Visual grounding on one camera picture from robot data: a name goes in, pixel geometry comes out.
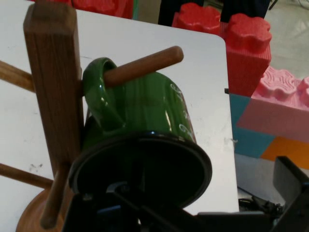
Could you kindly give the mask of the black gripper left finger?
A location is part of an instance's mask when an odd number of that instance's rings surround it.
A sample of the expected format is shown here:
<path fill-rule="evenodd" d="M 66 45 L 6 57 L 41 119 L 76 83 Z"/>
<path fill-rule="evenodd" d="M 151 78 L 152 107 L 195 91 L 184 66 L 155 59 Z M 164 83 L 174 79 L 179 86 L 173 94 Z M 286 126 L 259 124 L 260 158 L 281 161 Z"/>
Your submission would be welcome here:
<path fill-rule="evenodd" d="M 198 232 L 200 221 L 166 200 L 120 182 L 97 196 L 75 195 L 62 231 Z"/>

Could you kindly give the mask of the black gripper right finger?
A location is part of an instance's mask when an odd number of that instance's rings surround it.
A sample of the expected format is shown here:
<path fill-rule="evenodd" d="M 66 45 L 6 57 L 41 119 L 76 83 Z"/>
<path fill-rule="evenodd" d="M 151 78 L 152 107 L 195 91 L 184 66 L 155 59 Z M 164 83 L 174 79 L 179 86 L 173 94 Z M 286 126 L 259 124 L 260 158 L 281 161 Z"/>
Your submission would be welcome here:
<path fill-rule="evenodd" d="M 273 232 L 307 232 L 309 230 L 309 177 L 288 157 L 275 160 L 273 185 L 285 200 L 284 211 Z"/>

